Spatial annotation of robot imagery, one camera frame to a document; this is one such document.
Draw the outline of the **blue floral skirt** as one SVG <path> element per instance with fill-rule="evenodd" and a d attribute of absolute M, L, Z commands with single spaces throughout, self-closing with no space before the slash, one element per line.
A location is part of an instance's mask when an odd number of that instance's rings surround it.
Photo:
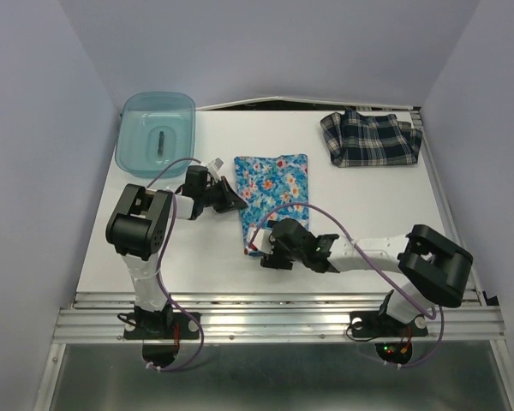
<path fill-rule="evenodd" d="M 271 220 L 293 218 L 309 226 L 308 156 L 290 154 L 276 158 L 241 156 L 234 158 L 236 191 L 247 207 L 240 211 L 244 253 L 259 253 L 248 247 L 250 230 L 266 214 Z"/>

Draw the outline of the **navy plaid pleated skirt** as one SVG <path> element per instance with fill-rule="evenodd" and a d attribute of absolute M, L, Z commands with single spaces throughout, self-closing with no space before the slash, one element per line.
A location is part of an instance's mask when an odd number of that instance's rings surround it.
<path fill-rule="evenodd" d="M 422 131 L 393 114 L 334 112 L 320 127 L 333 165 L 339 168 L 412 166 L 418 163 Z"/>

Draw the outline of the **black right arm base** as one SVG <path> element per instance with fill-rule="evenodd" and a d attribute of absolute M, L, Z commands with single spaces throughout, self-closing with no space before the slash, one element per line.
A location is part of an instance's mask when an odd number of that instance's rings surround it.
<path fill-rule="evenodd" d="M 379 314 L 377 310 L 350 312 L 347 331 L 351 337 L 358 340 L 428 336 L 426 324 L 418 326 L 414 320 L 403 324 L 385 314 Z"/>

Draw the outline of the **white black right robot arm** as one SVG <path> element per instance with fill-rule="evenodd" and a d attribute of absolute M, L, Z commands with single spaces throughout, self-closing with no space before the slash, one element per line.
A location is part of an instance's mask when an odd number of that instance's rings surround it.
<path fill-rule="evenodd" d="M 396 334 L 415 318 L 436 307 L 460 307 L 474 263 L 470 252 L 425 224 L 407 235 L 349 240 L 337 234 L 313 235 L 292 218 L 252 228 L 248 247 L 262 254 L 265 268 L 289 270 L 300 263 L 318 273 L 376 271 L 408 282 L 394 285 L 377 313 L 378 327 Z"/>

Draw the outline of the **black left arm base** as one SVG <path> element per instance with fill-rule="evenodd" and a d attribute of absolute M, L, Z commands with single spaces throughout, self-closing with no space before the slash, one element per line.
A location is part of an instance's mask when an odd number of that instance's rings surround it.
<path fill-rule="evenodd" d="M 148 312 L 138 307 L 131 313 L 119 313 L 117 319 L 123 323 L 123 338 L 128 341 L 189 340 L 200 339 L 197 326 L 189 327 L 191 319 L 166 307 L 162 312 Z"/>

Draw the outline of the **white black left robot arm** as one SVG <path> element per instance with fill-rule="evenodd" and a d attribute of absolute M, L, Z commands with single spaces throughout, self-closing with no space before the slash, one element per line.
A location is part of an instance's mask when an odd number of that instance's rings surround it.
<path fill-rule="evenodd" d="M 105 239 L 122 256 L 135 292 L 134 312 L 121 321 L 134 330 L 165 337 L 173 327 L 172 304 L 160 287 L 159 256 L 178 219 L 195 220 L 207 208 L 217 213 L 239 211 L 247 203 L 219 174 L 223 162 L 190 165 L 176 192 L 128 184 L 111 214 Z"/>

